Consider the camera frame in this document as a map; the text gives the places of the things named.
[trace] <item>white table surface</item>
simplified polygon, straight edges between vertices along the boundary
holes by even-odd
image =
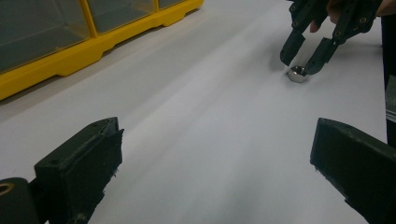
[[[290,2],[206,0],[100,62],[0,103],[0,179],[118,117],[123,164],[90,223],[366,223],[309,163],[319,117],[386,141],[380,25],[303,84],[278,59]],[[307,34],[304,65],[324,33]]]

